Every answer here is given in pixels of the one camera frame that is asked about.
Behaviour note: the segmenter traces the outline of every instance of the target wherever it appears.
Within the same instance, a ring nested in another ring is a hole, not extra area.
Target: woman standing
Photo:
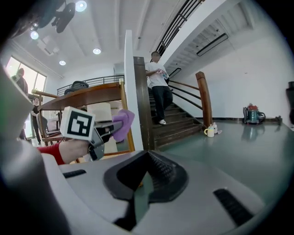
[[[34,108],[31,111],[32,117],[33,117],[33,126],[34,126],[34,130],[37,136],[37,140],[38,140],[38,145],[41,145],[41,139],[39,136],[39,129],[38,129],[38,123],[37,123],[37,114],[39,113],[38,111],[38,106],[39,106],[39,99],[37,97],[35,97],[33,99],[33,105]]]

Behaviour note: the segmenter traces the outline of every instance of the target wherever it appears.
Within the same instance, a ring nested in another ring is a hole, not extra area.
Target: black pants
[[[19,138],[22,139],[22,140],[26,140],[27,137],[26,137],[26,133],[24,132],[24,129],[22,129],[20,135],[19,135]]]
[[[152,92],[158,121],[164,119],[165,109],[173,102],[173,94],[168,86],[153,86]]]
[[[38,128],[37,118],[33,118],[33,126],[34,126],[34,130],[35,130],[35,133],[36,133],[37,140],[40,143],[41,139],[40,139],[40,135],[39,135],[39,128]]]

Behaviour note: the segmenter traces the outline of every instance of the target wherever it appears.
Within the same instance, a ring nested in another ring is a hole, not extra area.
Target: wooden table
[[[77,90],[67,95],[57,97],[41,106],[38,110],[64,110],[65,107],[80,107],[121,99],[119,83],[108,83],[87,89]]]
[[[34,91],[34,94],[39,95],[38,110],[40,112],[40,120],[42,118],[42,111],[44,110],[59,110],[60,119],[62,119],[61,110],[64,110],[64,108],[67,106],[81,107],[84,105],[121,100],[123,109],[128,109],[123,80],[121,80],[120,83],[108,83],[99,86],[89,87],[87,89],[77,90],[63,96],[52,95],[39,91]],[[41,105],[42,95],[55,99]],[[45,142],[46,145],[48,145],[48,141],[57,141],[61,140],[61,138],[62,136],[53,135],[51,138],[42,138],[42,140]],[[129,130],[127,138],[130,151],[135,151],[131,130]]]

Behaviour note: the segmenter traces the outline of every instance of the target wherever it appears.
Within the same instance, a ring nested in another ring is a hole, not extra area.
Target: person
[[[28,84],[26,82],[26,80],[23,78],[24,76],[24,69],[20,68],[17,73],[11,77],[11,79],[13,81],[15,81],[17,83],[17,85],[19,86],[19,88],[26,94],[26,96],[28,96]],[[26,134],[24,132],[25,127],[23,127],[19,138],[22,140],[26,140]]]
[[[150,79],[157,119],[159,124],[166,125],[164,120],[164,111],[172,103],[173,95],[165,81],[168,75],[163,65],[159,64],[160,54],[157,51],[151,53],[152,62],[145,65],[146,75]]]
[[[15,81],[17,83],[17,85],[19,86],[19,88],[26,94],[26,96],[28,96],[28,84],[26,82],[26,80],[23,78],[24,76],[24,69],[20,68],[17,73],[12,76],[12,80]]]
[[[35,97],[33,99],[33,105],[34,105],[34,108],[31,111],[32,121],[33,121],[33,127],[34,127],[34,130],[35,130],[35,133],[36,133],[36,137],[37,137],[37,140],[38,140],[38,145],[41,145],[41,139],[40,139],[39,128],[38,128],[38,123],[37,123],[37,114],[39,113],[39,111],[38,111],[38,106],[39,106],[39,99],[38,99],[38,97]]]

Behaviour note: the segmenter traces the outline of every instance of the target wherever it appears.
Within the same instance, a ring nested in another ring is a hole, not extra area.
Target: white wall
[[[283,122],[291,125],[285,89],[294,80],[293,54],[269,19],[254,30],[248,28],[231,36],[172,80],[197,86],[198,71],[204,72],[207,79],[213,117],[241,118],[242,107],[253,103],[267,116],[281,115]],[[201,104],[186,94],[183,96]],[[201,110],[186,101],[174,96],[174,102],[193,116],[202,117]]]
[[[124,74],[124,63],[121,62],[121,63],[114,64],[114,70],[116,75]]]
[[[143,142],[141,136],[141,127],[139,120],[135,68],[133,58],[133,40],[132,31],[126,30],[124,42],[124,82],[125,92],[128,103],[128,109],[135,114],[134,121],[131,126],[135,150],[143,150]]]
[[[74,81],[84,81],[92,78],[99,78],[103,76],[114,75],[112,63],[99,63],[91,66],[84,66],[80,69],[75,69],[65,73],[64,78],[61,80],[60,87],[70,85]]]

